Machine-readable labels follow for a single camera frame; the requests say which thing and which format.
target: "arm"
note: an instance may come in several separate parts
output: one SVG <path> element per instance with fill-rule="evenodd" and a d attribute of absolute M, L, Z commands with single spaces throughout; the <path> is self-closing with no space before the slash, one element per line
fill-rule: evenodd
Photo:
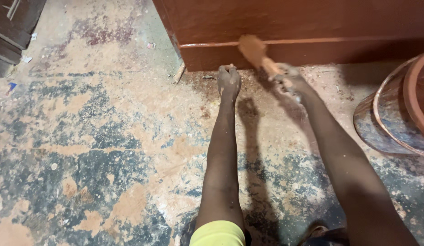
<path fill-rule="evenodd" d="M 397 214 L 390 195 L 362 149 L 327 109 L 318 93 L 296 68 L 290 70 L 293 86 L 305 106 L 321 158 L 346 217 L 347 233 L 354 246 L 418 245 Z"/>

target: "paint-stained floor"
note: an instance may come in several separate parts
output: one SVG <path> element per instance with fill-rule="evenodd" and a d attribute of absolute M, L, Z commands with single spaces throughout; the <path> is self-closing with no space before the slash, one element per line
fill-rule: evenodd
<path fill-rule="evenodd" d="M 216 80 L 203 76 L 216 73 L 172 83 L 181 60 L 150 0 L 48 0 L 35 32 L 33 60 L 0 79 L 0 245 L 179 245 L 218 114 Z M 378 153 L 353 127 L 396 65 L 301 70 L 424 246 L 424 158 Z M 343 226 L 304 110 L 241 74 L 240 200 L 254 245 L 295 245 L 318 219 Z"/>

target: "terracotta paint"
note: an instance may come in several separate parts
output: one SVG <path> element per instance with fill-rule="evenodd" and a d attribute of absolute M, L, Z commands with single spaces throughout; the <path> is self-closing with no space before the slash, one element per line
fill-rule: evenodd
<path fill-rule="evenodd" d="M 243 34 L 269 43 L 268 56 L 294 65 L 405 59 L 424 52 L 424 1 L 154 0 L 189 71 L 250 65 Z"/>

